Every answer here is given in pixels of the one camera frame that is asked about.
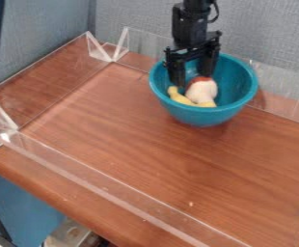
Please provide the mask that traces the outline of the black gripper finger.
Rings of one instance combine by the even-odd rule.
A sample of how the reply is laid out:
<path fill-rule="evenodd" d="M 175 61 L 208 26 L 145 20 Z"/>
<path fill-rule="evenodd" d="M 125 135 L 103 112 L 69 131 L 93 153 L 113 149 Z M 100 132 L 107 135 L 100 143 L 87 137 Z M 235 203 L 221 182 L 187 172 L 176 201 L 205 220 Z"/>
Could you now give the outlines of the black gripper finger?
<path fill-rule="evenodd" d="M 219 50 L 220 48 L 217 46 L 213 46 L 207 48 L 203 53 L 203 57 L 200 60 L 200 74 L 204 77 L 211 77 L 213 74 L 219 58 Z"/>
<path fill-rule="evenodd" d="M 168 78 L 171 83 L 177 87 L 185 86 L 185 62 L 183 59 L 168 59 Z"/>

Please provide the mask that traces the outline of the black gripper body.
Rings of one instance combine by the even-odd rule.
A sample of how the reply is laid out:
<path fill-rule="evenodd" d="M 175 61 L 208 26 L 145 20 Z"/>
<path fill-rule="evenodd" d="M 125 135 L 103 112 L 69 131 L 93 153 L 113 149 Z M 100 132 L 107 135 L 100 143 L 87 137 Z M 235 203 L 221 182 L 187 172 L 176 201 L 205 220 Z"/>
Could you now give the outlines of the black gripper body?
<path fill-rule="evenodd" d="M 171 10 L 171 35 L 173 47 L 165 49 L 165 61 L 200 59 L 207 48 L 220 48 L 220 31 L 208 31 L 207 26 L 220 15 L 216 0 L 181 0 Z"/>

